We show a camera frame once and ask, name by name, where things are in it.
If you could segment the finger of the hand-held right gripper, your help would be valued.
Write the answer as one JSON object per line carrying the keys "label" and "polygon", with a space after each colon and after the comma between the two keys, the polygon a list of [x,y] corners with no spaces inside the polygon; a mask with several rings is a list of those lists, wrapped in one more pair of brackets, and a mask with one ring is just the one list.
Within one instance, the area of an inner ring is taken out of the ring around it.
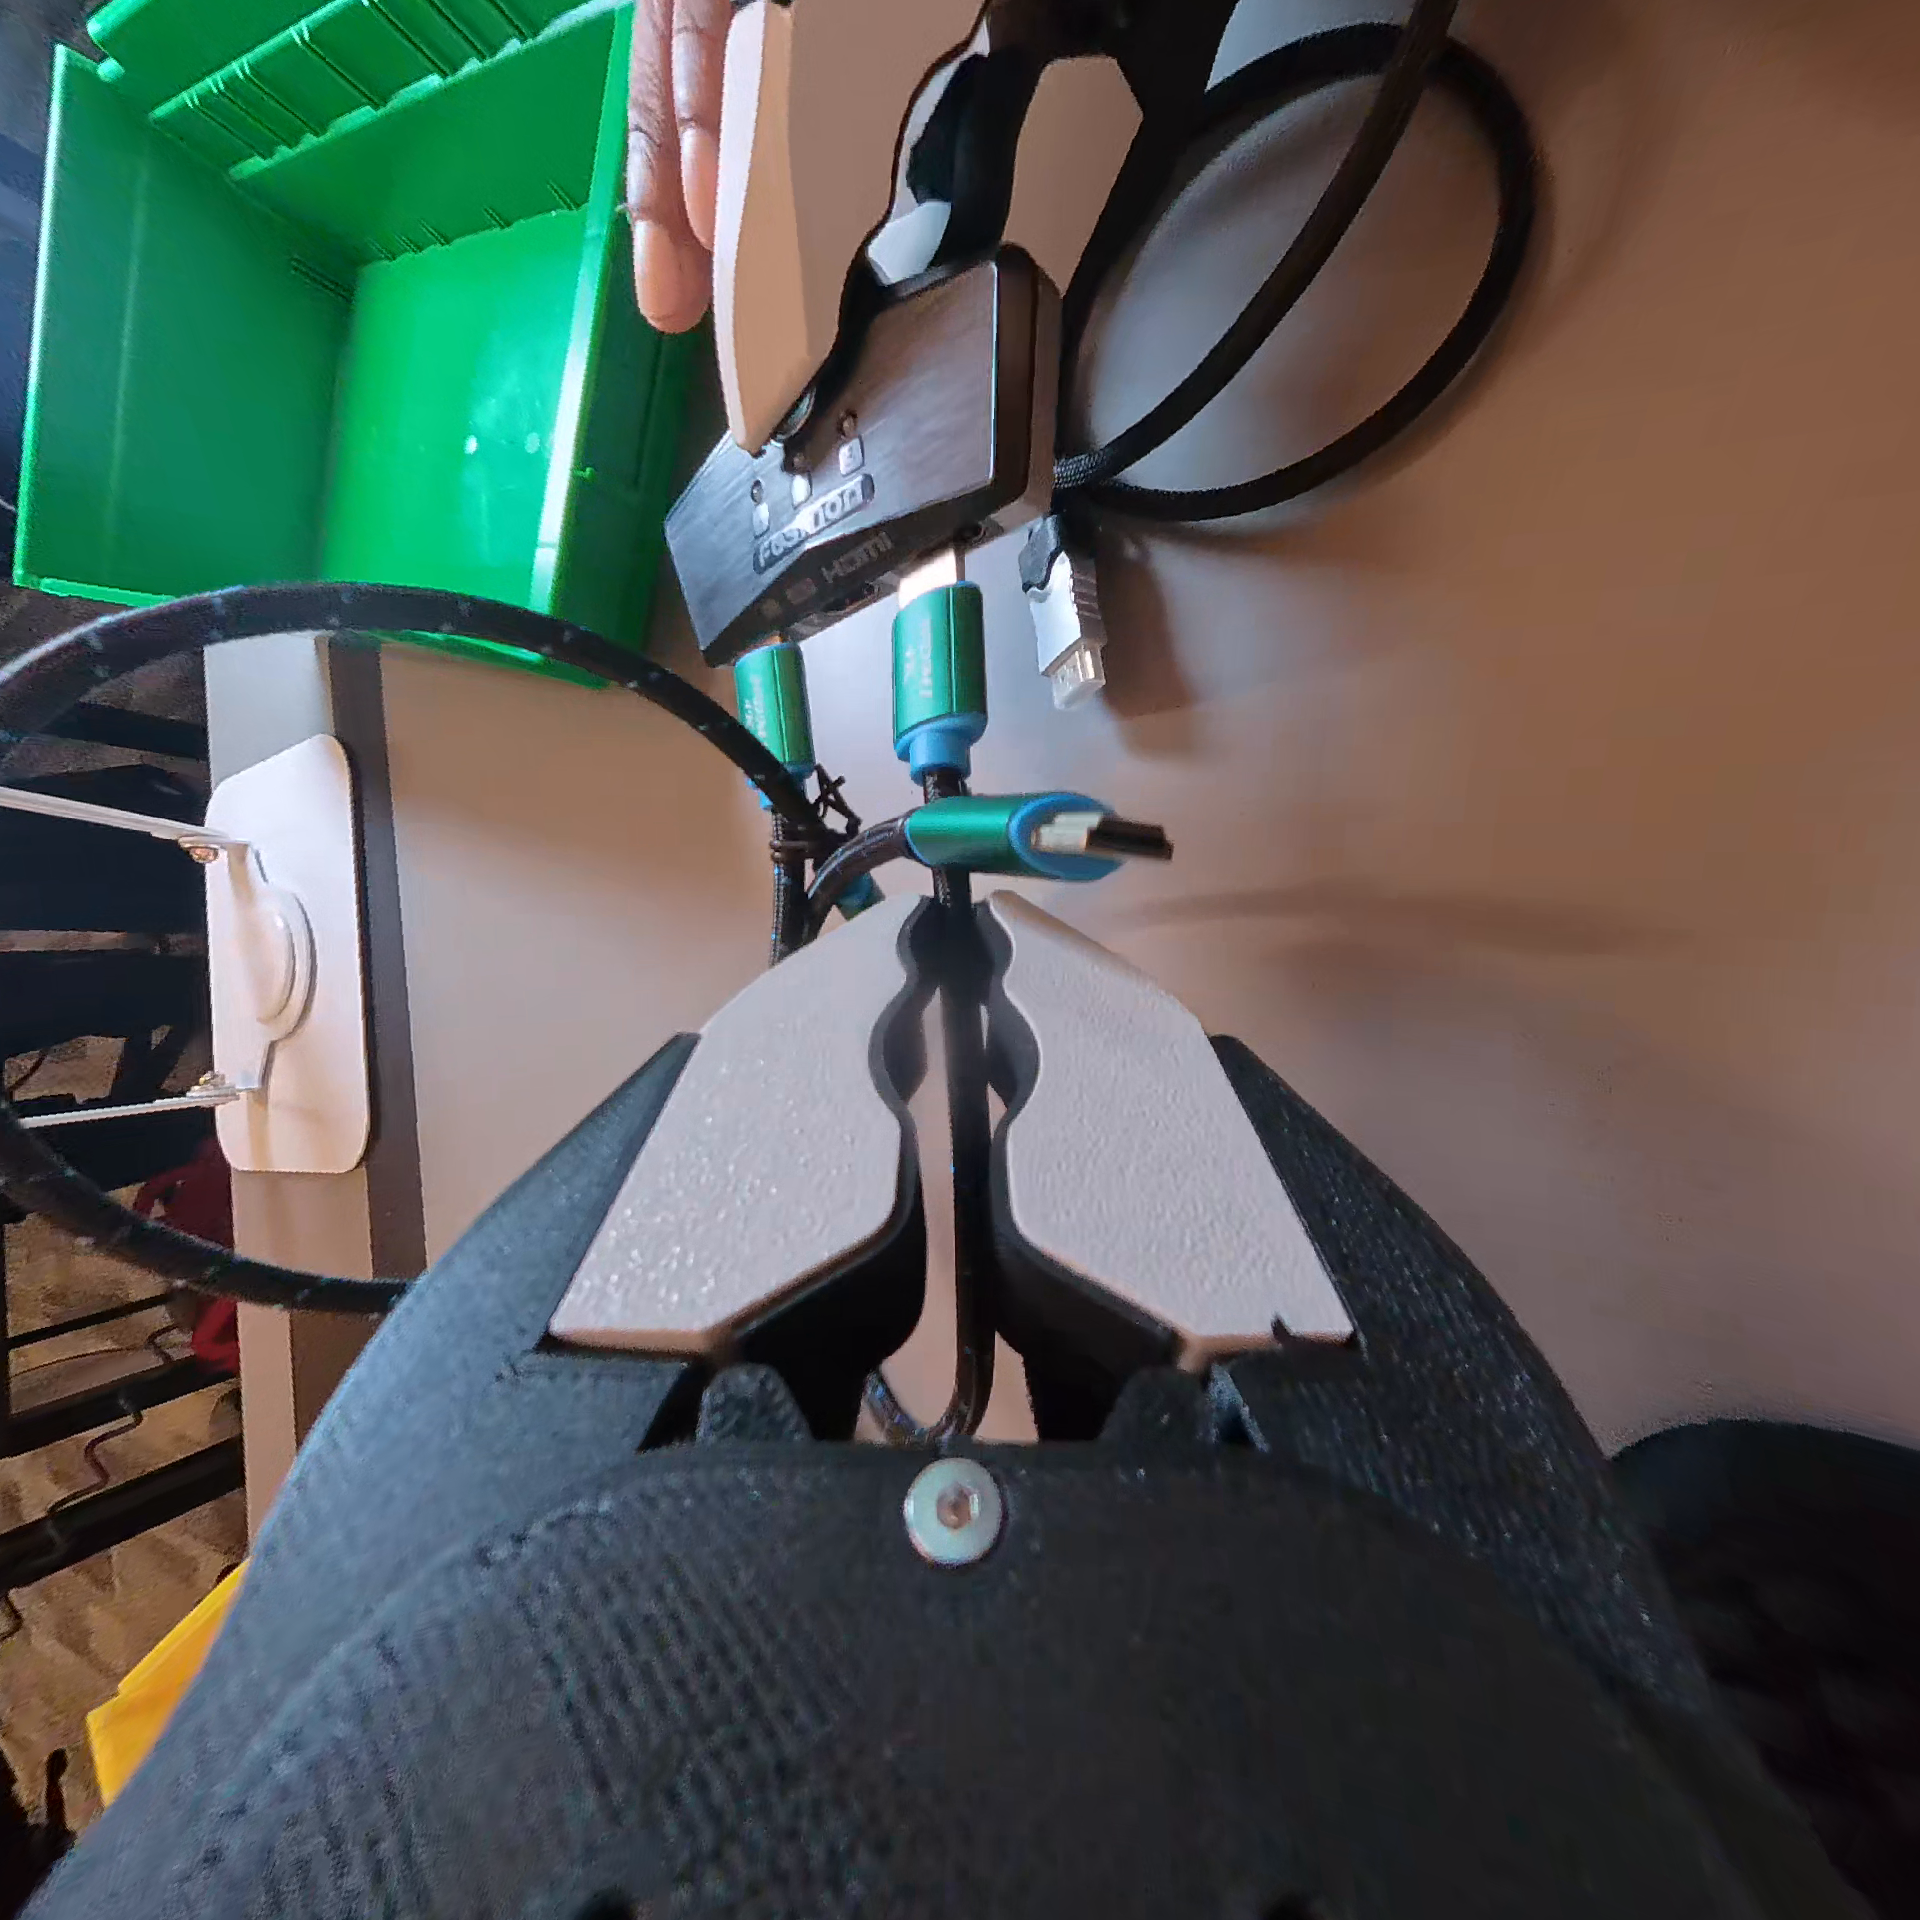
{"label": "finger of the hand-held right gripper", "polygon": [[713,335],[732,443],[761,452],[823,371],[900,132],[974,3],[754,3],[724,53]]}
{"label": "finger of the hand-held right gripper", "polygon": [[1024,120],[1024,252],[1068,286],[1139,134],[1139,103],[1110,57],[1052,60]]}

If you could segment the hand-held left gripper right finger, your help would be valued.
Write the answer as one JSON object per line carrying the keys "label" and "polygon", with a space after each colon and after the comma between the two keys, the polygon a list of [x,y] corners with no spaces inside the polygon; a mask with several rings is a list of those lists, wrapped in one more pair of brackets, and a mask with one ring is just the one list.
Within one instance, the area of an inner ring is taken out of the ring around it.
{"label": "hand-held left gripper right finger", "polygon": [[990,963],[994,1318],[1043,1439],[1093,1439],[1126,1386],[1356,1325],[1203,1022],[1016,894]]}

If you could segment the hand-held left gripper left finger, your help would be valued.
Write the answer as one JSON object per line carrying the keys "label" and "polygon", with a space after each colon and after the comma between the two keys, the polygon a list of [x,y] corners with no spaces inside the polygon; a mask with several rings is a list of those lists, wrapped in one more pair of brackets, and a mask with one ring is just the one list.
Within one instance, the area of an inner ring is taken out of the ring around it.
{"label": "hand-held left gripper left finger", "polygon": [[905,1100],[931,911],[889,900],[709,1016],[549,1321],[552,1343],[709,1375],[762,1365],[820,1437],[855,1433],[926,1299]]}

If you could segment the black adapter hub with cable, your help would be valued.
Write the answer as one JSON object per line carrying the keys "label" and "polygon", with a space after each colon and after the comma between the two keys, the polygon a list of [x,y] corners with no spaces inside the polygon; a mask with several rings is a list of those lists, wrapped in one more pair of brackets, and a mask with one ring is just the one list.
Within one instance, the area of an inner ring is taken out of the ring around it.
{"label": "black adapter hub with cable", "polygon": [[[1320,493],[1410,432],[1461,380],[1511,302],[1538,207],[1518,98],[1452,38],[1456,4],[1288,42],[1214,78],[1235,4],[982,4],[974,38],[926,80],[900,132],[889,214],[847,278],[823,371],[761,452],[731,432],[665,517],[704,659],[800,641],[905,587],[936,557],[1025,532],[1021,587],[1059,706],[1104,686],[1104,628],[1082,534],[1097,517],[1203,524]],[[1024,120],[1052,60],[1110,57],[1143,123],[1068,286],[1024,252]],[[1171,201],[1183,160],[1309,95],[1376,80],[1356,134],[1280,263],[1193,373],[1086,452],[1061,408],[1093,308]],[[1493,163],[1492,252],[1465,311],[1415,375],[1330,444],[1210,491],[1130,482],[1193,422],[1323,275],[1441,91]]]}

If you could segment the braided hdmi cable green plugs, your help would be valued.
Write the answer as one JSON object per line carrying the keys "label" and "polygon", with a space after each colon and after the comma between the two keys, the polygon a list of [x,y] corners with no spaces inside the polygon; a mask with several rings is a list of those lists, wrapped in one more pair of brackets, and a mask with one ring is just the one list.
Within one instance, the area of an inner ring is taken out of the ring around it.
{"label": "braided hdmi cable green plugs", "polygon": [[892,1387],[870,1377],[864,1405],[879,1437],[931,1446],[974,1435],[994,1379],[1000,1266],[989,1222],[990,1092],[987,1065],[987,940],[974,905],[977,876],[1093,882],[1134,860],[1168,860],[1168,832],[1064,790],[989,798],[972,790],[987,733],[987,604],[976,585],[922,585],[891,627],[895,754],[922,807],[850,832],[817,864],[806,925],[847,907],[864,880],[898,860],[934,877],[931,961],[948,1072],[952,1178],[953,1379],[948,1407],[917,1421]]}
{"label": "braided hdmi cable green plugs", "polygon": [[[166,598],[94,617],[5,664],[5,720],[49,721],[81,698],[140,666],[201,654],[242,640],[313,634],[471,640],[578,669],[669,714],[719,752],[768,803],[774,817],[777,933],[780,955],[804,931],[804,876],[852,835],[836,829],[843,804],[812,790],[817,754],[804,672],[777,664],[780,643],[752,648],[732,666],[736,715],[651,659],[560,616],[487,597],[389,584],[271,584]],[[162,1282],[235,1304],[339,1316],[382,1316],[412,1282],[297,1273],[233,1253],[201,1235],[149,1220],[116,1200],[2,1104],[5,1196],[61,1226],[96,1253]]]}

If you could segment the green plastic bin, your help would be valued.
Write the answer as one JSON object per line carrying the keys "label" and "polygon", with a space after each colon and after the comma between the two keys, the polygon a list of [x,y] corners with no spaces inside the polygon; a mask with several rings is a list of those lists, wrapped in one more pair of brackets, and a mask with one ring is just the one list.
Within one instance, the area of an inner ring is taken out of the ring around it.
{"label": "green plastic bin", "polygon": [[124,3],[85,34],[16,582],[412,585],[643,653],[697,339],[636,306],[633,6]]}

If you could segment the yellow plastic bin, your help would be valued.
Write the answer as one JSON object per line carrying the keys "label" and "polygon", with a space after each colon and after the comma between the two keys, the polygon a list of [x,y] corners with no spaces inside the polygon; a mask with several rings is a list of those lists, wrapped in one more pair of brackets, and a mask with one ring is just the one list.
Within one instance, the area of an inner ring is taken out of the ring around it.
{"label": "yellow plastic bin", "polygon": [[247,1572],[249,1558],[228,1569],[86,1715],[86,1751],[103,1808],[124,1792],[192,1687]]}

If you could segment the person's right hand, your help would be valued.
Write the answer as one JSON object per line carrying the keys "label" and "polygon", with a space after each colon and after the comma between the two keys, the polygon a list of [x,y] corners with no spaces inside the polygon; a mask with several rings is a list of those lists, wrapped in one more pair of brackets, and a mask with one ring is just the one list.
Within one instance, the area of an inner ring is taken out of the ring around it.
{"label": "person's right hand", "polygon": [[636,302],[684,335],[713,297],[717,132],[731,3],[638,3],[631,38],[626,212]]}

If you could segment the white folding board stand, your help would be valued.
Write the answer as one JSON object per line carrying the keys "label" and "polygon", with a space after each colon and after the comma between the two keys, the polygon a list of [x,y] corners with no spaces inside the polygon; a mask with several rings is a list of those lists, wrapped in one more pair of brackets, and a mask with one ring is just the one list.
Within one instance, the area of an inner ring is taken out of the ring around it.
{"label": "white folding board stand", "polygon": [[372,1132],[357,803],[317,733],[228,780],[201,823],[5,788],[6,811],[171,846],[201,867],[211,1068],[187,1092],[27,1116],[31,1135],[212,1111],[238,1170],[339,1174]]}

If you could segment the red bag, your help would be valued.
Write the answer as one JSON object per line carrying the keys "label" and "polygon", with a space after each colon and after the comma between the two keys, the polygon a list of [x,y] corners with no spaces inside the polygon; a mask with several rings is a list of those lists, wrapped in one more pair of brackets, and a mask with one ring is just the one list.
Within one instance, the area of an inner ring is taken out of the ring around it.
{"label": "red bag", "polygon": [[[230,1250],[230,1168],[217,1139],[201,1140],[189,1161],[148,1179],[133,1200],[133,1210],[146,1220]],[[238,1309],[233,1303],[182,1288],[170,1300],[170,1316],[175,1330],[187,1338],[195,1362],[222,1377],[238,1373]]]}

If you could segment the black mesh cushion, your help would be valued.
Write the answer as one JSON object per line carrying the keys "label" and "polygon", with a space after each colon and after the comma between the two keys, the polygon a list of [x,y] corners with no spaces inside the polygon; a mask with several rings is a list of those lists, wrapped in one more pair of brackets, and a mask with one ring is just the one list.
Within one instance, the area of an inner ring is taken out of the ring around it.
{"label": "black mesh cushion", "polygon": [[1613,1461],[1726,1710],[1876,1917],[1919,1914],[1919,1452],[1707,1421]]}

